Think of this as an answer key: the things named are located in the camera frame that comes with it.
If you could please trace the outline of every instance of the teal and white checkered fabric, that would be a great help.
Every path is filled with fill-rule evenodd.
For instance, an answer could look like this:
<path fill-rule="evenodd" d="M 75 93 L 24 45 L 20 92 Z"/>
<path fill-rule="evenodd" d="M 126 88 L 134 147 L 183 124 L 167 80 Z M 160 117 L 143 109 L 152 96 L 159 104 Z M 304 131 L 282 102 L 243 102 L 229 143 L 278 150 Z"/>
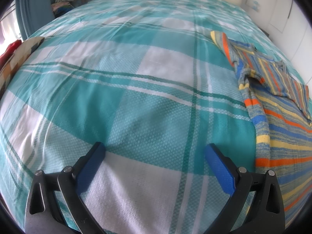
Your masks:
<path fill-rule="evenodd" d="M 33 34 L 45 41 L 0 102 L 0 192 L 21 227 L 33 173 L 73 165 L 101 141 L 108 152 L 83 199 L 104 229 L 208 228 L 228 195 L 205 145 L 249 171 L 255 161 L 255 128 L 211 29 L 283 57 L 222 0 L 93 0 Z"/>

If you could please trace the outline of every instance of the silver screw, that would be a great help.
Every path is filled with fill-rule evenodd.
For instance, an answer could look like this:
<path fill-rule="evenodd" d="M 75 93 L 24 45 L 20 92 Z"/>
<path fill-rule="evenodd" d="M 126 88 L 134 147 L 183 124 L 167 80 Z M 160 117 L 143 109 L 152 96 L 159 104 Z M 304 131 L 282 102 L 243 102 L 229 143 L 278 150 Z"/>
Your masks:
<path fill-rule="evenodd" d="M 246 173 L 246 172 L 247 172 L 247 170 L 246 170 L 245 167 L 239 167 L 239 168 L 238 168 L 238 171 L 239 171 L 240 173 Z"/>
<path fill-rule="evenodd" d="M 38 170 L 38 171 L 35 172 L 36 176 L 40 176 L 41 174 L 42 174 L 42 170 Z"/>
<path fill-rule="evenodd" d="M 275 175 L 275 172 L 272 171 L 272 170 L 269 170 L 269 171 L 268 171 L 268 174 L 269 174 L 270 176 L 274 176 L 274 175 Z"/>
<path fill-rule="evenodd" d="M 69 173 L 69 172 L 71 172 L 71 170 L 72 170 L 72 167 L 71 166 L 66 166 L 65 168 L 64 168 L 64 172 L 65 173 Z"/>

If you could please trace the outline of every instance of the plaid bedsheet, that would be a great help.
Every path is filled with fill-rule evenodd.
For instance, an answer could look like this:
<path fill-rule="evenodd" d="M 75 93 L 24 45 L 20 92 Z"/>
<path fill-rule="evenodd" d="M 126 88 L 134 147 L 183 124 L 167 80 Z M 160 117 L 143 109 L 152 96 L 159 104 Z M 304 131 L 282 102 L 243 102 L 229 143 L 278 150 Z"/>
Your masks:
<path fill-rule="evenodd" d="M 34 33 L 45 40 L 0 102 L 0 192 L 21 227 L 33 173 L 60 171 L 101 141 L 108 152 L 83 200 L 105 230 L 207 229 L 228 195 L 205 145 L 250 171 L 256 154 L 234 69 L 211 30 L 282 58 L 300 80 L 248 15 L 222 0 L 93 0 Z"/>
<path fill-rule="evenodd" d="M 275 62 L 252 45 L 211 38 L 233 65 L 249 117 L 256 129 L 256 171 L 277 174 L 286 227 L 312 190 L 312 121 L 308 86 L 298 83 L 285 64 Z"/>

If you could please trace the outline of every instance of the blue curtain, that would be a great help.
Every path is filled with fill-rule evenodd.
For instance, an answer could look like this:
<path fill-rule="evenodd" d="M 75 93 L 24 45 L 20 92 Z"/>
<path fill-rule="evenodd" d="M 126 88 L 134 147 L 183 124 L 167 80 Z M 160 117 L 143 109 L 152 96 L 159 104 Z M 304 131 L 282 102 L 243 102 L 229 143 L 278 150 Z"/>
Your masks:
<path fill-rule="evenodd" d="M 51 4 L 55 0 L 16 0 L 16 17 L 23 40 L 54 20 Z"/>

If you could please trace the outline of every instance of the red garment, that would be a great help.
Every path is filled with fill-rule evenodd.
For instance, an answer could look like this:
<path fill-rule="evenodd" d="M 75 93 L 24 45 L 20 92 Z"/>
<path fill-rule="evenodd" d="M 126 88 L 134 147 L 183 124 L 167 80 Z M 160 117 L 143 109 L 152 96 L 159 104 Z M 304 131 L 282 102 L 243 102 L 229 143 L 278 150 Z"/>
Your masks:
<path fill-rule="evenodd" d="M 13 52 L 21 45 L 21 40 L 16 40 L 7 46 L 5 52 L 0 56 L 0 69 L 3 68 L 7 60 L 12 56 Z"/>

